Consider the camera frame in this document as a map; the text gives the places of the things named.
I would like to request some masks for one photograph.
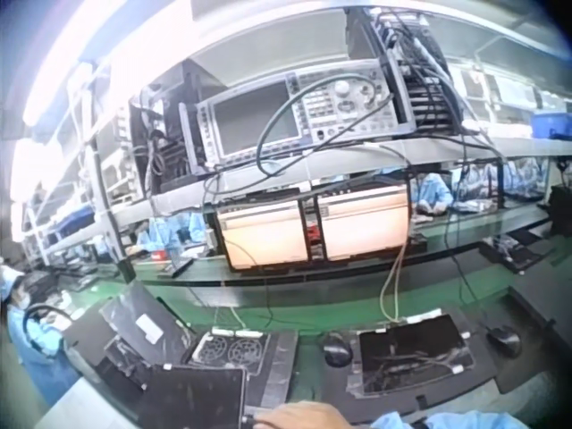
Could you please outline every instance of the fluorescent light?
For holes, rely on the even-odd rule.
[[[52,139],[42,150],[44,151],[44,163],[39,172],[39,179],[42,188],[53,189],[65,173],[62,145],[56,139]]]
[[[88,42],[126,0],[84,0],[47,54],[32,85],[23,120],[33,127],[54,101],[57,90]]]
[[[10,181],[10,199],[26,202],[34,194],[43,169],[50,168],[44,159],[43,146],[31,139],[16,142]]]
[[[14,243],[22,243],[24,241],[24,233],[21,230],[22,217],[22,203],[12,203],[12,206],[10,207],[10,224],[12,241]]]

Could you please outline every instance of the electronic device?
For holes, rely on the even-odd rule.
[[[400,248],[408,239],[406,185],[332,192],[315,198],[325,257],[365,257]]]
[[[246,335],[207,332],[192,354],[192,362],[212,368],[244,368],[249,375],[259,375],[268,344],[268,335],[250,331]]]
[[[139,407],[143,429],[237,429],[244,409],[242,369],[156,366]]]
[[[232,270],[298,265],[310,259],[299,201],[250,208],[221,207],[216,212],[216,223]]]
[[[354,353],[348,342],[337,332],[329,332],[322,345],[326,364],[333,368],[343,368],[351,364]]]
[[[431,33],[427,20],[418,13],[400,13],[400,20],[392,13],[383,13],[379,17],[368,16],[368,19],[369,25],[377,35],[376,42],[380,46],[384,46],[383,41],[390,40],[395,35],[396,41],[388,51],[395,55],[402,70],[407,91],[406,98],[415,116],[416,132],[435,133],[438,131],[440,134],[459,134],[461,132],[459,124],[453,117],[455,114],[458,122],[462,122],[463,116],[457,98],[447,86],[440,84],[435,77],[425,73],[425,70],[431,70],[433,67],[419,53],[411,40],[412,38],[419,40],[441,68],[449,73],[445,55]],[[419,79],[417,73],[410,70],[411,66],[417,67],[425,84]]]
[[[22,287],[29,293],[30,303],[46,302],[47,298],[57,293],[57,278],[53,273],[32,271],[23,276]]]
[[[142,189],[147,139],[152,130],[160,130],[164,135],[155,146],[163,168],[160,174],[153,174],[154,194],[191,184],[201,177],[206,159],[200,144],[196,106],[225,89],[208,71],[187,59],[142,89],[128,108],[120,109],[114,121],[114,137],[123,146],[140,147],[134,161]]]
[[[548,200],[552,231],[565,237],[572,235],[572,187],[567,184],[552,186]]]
[[[378,59],[327,63],[282,71],[228,89],[198,104],[198,127],[211,164],[242,164],[255,158],[257,140],[276,111],[300,90],[326,77],[358,73],[371,79],[339,80],[318,88],[294,103],[276,123],[262,156],[288,154],[324,142],[349,123],[370,112],[390,93]],[[400,122],[393,103],[361,122],[333,143],[408,134],[414,123]]]
[[[102,309],[104,319],[150,365],[179,364],[195,335],[140,282],[132,282]]]
[[[494,348],[508,358],[518,358],[522,353],[520,335],[509,326],[492,328],[486,333],[486,338]]]
[[[487,237],[479,242],[481,255],[494,264],[503,264],[513,273],[522,273],[539,263],[549,251],[543,254],[535,253],[507,234]]]
[[[365,395],[429,383],[474,364],[449,315],[361,332],[358,340]]]

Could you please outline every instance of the computer mouse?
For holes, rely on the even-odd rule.
[[[334,368],[348,366],[354,358],[354,352],[348,342],[337,332],[328,333],[322,345],[325,363]]]
[[[522,352],[520,335],[509,326],[492,328],[486,334],[487,340],[507,358],[517,358]]]

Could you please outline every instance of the black device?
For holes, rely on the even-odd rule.
[[[29,293],[30,303],[46,302],[47,298],[57,293],[57,277],[46,271],[32,271],[21,279],[22,288]]]
[[[238,429],[246,375],[242,369],[153,368],[139,406],[143,429]]]
[[[495,349],[507,358],[518,358],[522,353],[520,335],[509,326],[492,328],[486,333],[486,338]]]
[[[351,364],[354,353],[348,342],[337,332],[329,332],[322,344],[324,359],[328,366],[343,368]]]
[[[507,234],[488,237],[479,242],[479,252],[494,264],[503,264],[513,273],[521,273],[542,261],[537,254]]]
[[[150,365],[179,364],[195,334],[175,319],[140,282],[132,282],[102,309],[104,319]]]
[[[548,213],[551,216],[553,232],[565,237],[572,236],[572,188],[566,184],[552,186]]]
[[[355,11],[352,11],[350,15],[353,13],[361,21],[368,21],[370,27],[368,31],[374,35],[373,39],[377,48],[391,50],[397,56],[399,67],[404,69],[400,78],[405,82],[408,101],[415,113],[416,132],[430,133],[437,130],[440,134],[458,134],[460,130],[449,109],[450,105],[457,117],[462,117],[457,98],[446,85],[435,82],[434,77],[425,73],[425,70],[432,70],[433,67],[414,46],[413,38],[416,38],[441,68],[449,74],[445,55],[426,20],[418,13],[397,11],[399,15],[397,18],[393,13],[383,13],[378,16],[369,14],[366,10],[361,10],[362,8],[354,9]],[[386,40],[393,40],[393,42],[385,47],[384,41]],[[423,81],[417,73],[411,70],[411,66],[416,67]]]
[[[161,139],[153,142],[155,152],[164,161],[162,173],[152,175],[151,188],[156,194],[191,184],[204,171],[205,152],[198,130],[196,105],[226,87],[190,59],[172,67],[149,87],[156,91],[149,100],[150,105],[144,109],[130,105],[130,138],[134,147],[141,147],[135,163],[141,186],[144,186],[148,161],[144,154],[152,132],[147,125],[162,134]],[[143,115],[150,120],[147,125]]]
[[[429,383],[474,364],[449,315],[358,335],[364,394]]]

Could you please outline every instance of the hand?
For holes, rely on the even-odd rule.
[[[127,254],[127,256],[131,256],[131,255],[135,255],[137,252],[139,252],[141,250],[141,246],[131,246],[130,248],[126,248],[125,249],[125,253]]]
[[[423,213],[426,215],[430,215],[433,212],[429,203],[427,201],[425,201],[424,199],[422,199],[421,201],[419,201],[417,203],[416,209],[417,209],[417,212]]]
[[[445,213],[447,211],[447,203],[443,203],[443,202],[438,202],[435,204],[435,207],[433,207],[433,214],[434,215],[442,215],[443,213]]]
[[[256,416],[254,429],[352,429],[336,408],[319,402],[297,402]]]

